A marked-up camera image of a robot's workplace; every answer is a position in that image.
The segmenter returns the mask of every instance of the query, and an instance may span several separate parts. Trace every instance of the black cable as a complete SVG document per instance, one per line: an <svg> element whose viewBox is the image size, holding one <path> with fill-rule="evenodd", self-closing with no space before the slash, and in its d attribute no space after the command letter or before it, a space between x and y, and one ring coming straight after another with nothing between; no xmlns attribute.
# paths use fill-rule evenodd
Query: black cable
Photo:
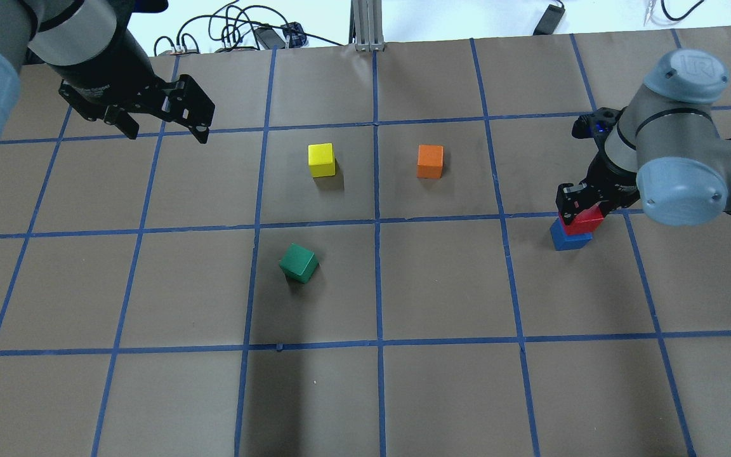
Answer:
<svg viewBox="0 0 731 457"><path fill-rule="evenodd" d="M157 40L154 41L154 57L157 57L157 44L160 44L160 41L162 41L162 40L168 40L168 43L171 43L171 49L174 49L174 40L171 40L171 38L163 35L162 37L157 38Z"/></svg>
<svg viewBox="0 0 731 457"><path fill-rule="evenodd" d="M193 41L194 42L194 46L197 47L197 54L201 54L201 52L199 51L199 43L197 43L197 39L194 38L194 35L191 35L191 34L182 34L182 38L185 38L185 37L191 37L191 41Z"/></svg>
<svg viewBox="0 0 731 457"><path fill-rule="evenodd" d="M185 23L182 24L182 27L180 27L179 32L176 33L177 44L182 43L182 31L185 30L185 27L188 26L188 24L194 22L195 20L199 20L200 18L211 18L211 17L224 18L221 15L197 15L197 17L192 17L192 18L189 18L189 20L186 20ZM261 22L255 21L255 20L239 20L239 22L249 23L251 25L259 25L259 26L266 25L267 27L272 27L273 29L279 29L279 30L289 30L290 29L287 27L279 27L276 25L261 23ZM316 38L317 40L320 40L320 41L325 41L326 43L335 44L336 46L342 46L342 44L337 43L337 41L332 41L332 40L329 40L328 38L319 37L318 35L307 34L306 32L304 32L304 35L307 35L307 37Z"/></svg>
<svg viewBox="0 0 731 457"><path fill-rule="evenodd" d="M229 14L231 6L233 6L233 4L238 3L238 2L239 2L239 0L233 0L231 3L226 3L220 9L217 9L216 11L214 11L214 14L215 15L220 14L221 10L225 10L224 15L227 16ZM213 41L219 41L217 38L213 38L213 35L211 35L211 30L213 29L213 20L214 20L214 18L211 18L211 20L208 21L208 37L211 38L211 40L213 40ZM225 26L229 25L229 23L230 23L229 18L225 17Z"/></svg>
<svg viewBox="0 0 731 457"><path fill-rule="evenodd" d="M241 9L241 12L246 12L247 10L251 10L253 8L261 8L261 9L264 9L264 10L272 11L276 15L278 15L279 17L281 17L281 20L284 21L284 25L287 25L289 23L289 21L287 20L287 18L284 17L284 15L282 15L281 13L279 13L278 11L276 11L275 9L270 8L269 6L264 6L264 5L251 5L251 6L246 6L245 8ZM236 20L238 20L238 18L241 17L241 12L239 13L239 15L237 15L237 17L235 17Z"/></svg>
<svg viewBox="0 0 731 457"><path fill-rule="evenodd" d="M701 4L704 3L704 0L699 0L698 3L693 5L693 8L688 9L687 12L684 13L684 15L682 15L681 17L678 17L678 18L672 17L672 15L670 15L670 13L668 13L667 6L664 5L664 0L661 0L661 3L662 3L662 12L664 12L664 17L668 18L668 20L672 20L673 22L679 22L679 21L687 18L691 12L695 11L696 8L701 6Z"/></svg>

